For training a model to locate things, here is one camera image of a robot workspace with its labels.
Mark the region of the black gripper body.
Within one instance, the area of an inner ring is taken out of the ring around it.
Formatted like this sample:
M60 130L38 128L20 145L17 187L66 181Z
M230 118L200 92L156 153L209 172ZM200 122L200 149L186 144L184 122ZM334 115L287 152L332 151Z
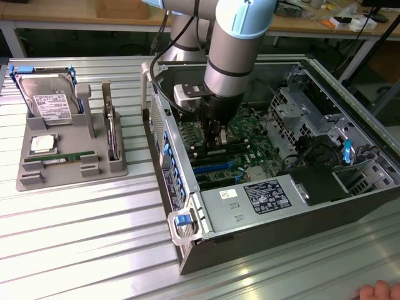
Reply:
M202 98L201 119L228 123L238 112L244 93L233 97L209 95Z

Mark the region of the person's hand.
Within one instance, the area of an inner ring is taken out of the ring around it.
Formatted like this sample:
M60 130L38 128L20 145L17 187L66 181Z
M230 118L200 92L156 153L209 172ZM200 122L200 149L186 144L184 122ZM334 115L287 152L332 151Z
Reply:
M400 300L400 284L390 286L388 282L378 280L375 285L365 285L360 289L360 300Z

